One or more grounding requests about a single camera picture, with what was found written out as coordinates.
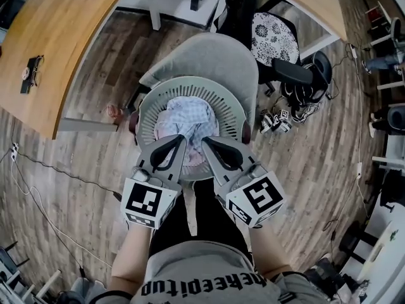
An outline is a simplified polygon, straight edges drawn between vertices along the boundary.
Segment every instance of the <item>sneaker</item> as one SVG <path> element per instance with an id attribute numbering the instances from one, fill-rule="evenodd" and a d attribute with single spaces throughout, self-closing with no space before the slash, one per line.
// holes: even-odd
<path id="1" fill-rule="evenodd" d="M 361 61 L 361 65 L 363 66 L 364 70 L 365 70 L 368 74 L 371 74 L 371 71 L 370 71 L 370 70 L 367 68 L 367 66 L 366 66 L 366 62 Z"/>
<path id="2" fill-rule="evenodd" d="M 373 127 L 373 123 L 368 123 L 368 130 L 370 131 L 370 136 L 373 139 L 376 131 L 376 129 Z"/>

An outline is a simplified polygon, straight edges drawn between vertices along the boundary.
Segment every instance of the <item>patterned cushion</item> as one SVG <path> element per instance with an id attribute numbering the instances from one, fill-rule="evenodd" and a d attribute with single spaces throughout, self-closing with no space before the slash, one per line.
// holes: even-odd
<path id="1" fill-rule="evenodd" d="M 274 58 L 296 63 L 299 57 L 298 43 L 291 30 L 269 13 L 254 14 L 251 52 L 258 62 L 268 67 Z"/>

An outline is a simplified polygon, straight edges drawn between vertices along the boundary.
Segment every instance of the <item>laundry basket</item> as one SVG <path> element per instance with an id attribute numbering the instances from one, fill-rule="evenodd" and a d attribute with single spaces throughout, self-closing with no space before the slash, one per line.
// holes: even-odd
<path id="1" fill-rule="evenodd" d="M 179 96 L 195 96 L 207 101 L 220 124 L 220 136 L 241 141 L 246 116 L 236 97 L 212 80 L 201 77 L 177 77 L 156 86 L 140 104 L 137 141 L 141 149 L 156 140 L 154 126 L 158 115 L 166 109 L 169 100 Z M 184 165 L 180 179 L 197 181 L 212 176 L 209 165 L 204 162 L 195 167 Z"/>

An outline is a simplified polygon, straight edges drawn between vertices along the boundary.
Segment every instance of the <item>jeans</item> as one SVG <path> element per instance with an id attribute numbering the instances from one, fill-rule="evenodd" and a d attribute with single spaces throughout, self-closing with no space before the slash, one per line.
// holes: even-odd
<path id="1" fill-rule="evenodd" d="M 383 58 L 372 58 L 367 60 L 366 68 L 372 70 L 390 70 L 394 65 L 398 65 L 398 57 L 396 55 L 387 55 Z"/>
<path id="2" fill-rule="evenodd" d="M 215 198 L 213 179 L 197 182 L 195 190 L 197 236 L 191 236 L 184 197 L 181 194 L 166 220 L 155 231 L 149 247 L 149 257 L 179 243 L 203 240 L 238 249 L 252 262 L 242 233 Z"/>

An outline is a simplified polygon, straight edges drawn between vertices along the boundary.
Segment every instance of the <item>gray t-shirt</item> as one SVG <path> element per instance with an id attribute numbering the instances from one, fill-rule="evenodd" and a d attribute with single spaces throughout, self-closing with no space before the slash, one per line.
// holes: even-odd
<path id="1" fill-rule="evenodd" d="M 327 303 L 307 279 L 280 274 L 273 283 L 259 274 L 239 250 L 209 241 L 187 241 L 153 255 L 145 283 L 131 298 L 104 293 L 92 304 L 250 304 Z"/>

